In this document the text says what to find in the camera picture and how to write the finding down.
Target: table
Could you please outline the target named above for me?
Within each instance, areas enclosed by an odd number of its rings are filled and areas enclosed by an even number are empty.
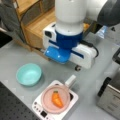
[[[76,75],[76,82],[71,87],[79,95],[76,105],[67,114],[67,120],[115,120],[111,115],[97,107],[97,93],[108,75],[110,66],[113,66],[112,56],[119,46],[113,42],[102,39],[98,35],[89,33],[85,38],[94,43],[100,54],[91,69],[82,68],[77,72],[71,62],[65,65],[54,61],[46,61],[34,52],[22,48],[14,43],[8,43],[0,49],[0,81],[15,94],[27,107],[32,109],[35,98],[53,80],[64,83],[72,74]],[[16,81],[16,72],[26,63],[38,64],[42,71],[40,82],[33,87],[25,87]]]

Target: carrot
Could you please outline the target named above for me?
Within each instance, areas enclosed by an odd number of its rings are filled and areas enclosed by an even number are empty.
[[[54,91],[53,94],[52,94],[52,102],[55,106],[59,107],[59,108],[62,108],[63,107],[63,103],[62,103],[62,100],[59,96],[59,93],[58,91]]]

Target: cable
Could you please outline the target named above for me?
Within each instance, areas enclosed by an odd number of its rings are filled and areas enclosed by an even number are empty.
[[[28,43],[26,43],[26,45],[28,45],[29,47],[34,48],[34,49],[36,49],[36,50],[38,50],[38,51],[40,51],[40,52],[42,52],[42,53],[45,52],[45,50],[42,49],[42,48],[34,47],[34,46],[32,46],[32,45],[30,45],[30,44],[28,44]]]
[[[92,43],[89,43],[89,42],[84,41],[84,40],[82,40],[80,43],[83,44],[83,45],[87,45],[88,47],[93,47],[93,48],[97,51],[96,57],[99,56],[99,51],[98,51],[98,49],[97,49]]]

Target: orange carrot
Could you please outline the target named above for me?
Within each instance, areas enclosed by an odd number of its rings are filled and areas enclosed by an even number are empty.
[[[59,93],[58,91],[54,91],[53,94],[52,94],[52,102],[55,106],[59,107],[59,108],[62,108],[63,107],[63,103],[62,103],[62,100],[59,96]]]

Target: pot handle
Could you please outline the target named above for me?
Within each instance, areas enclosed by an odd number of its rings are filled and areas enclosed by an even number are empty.
[[[75,82],[76,76],[72,75],[66,82],[65,82],[65,86],[67,86],[68,88],[71,87],[71,85]]]

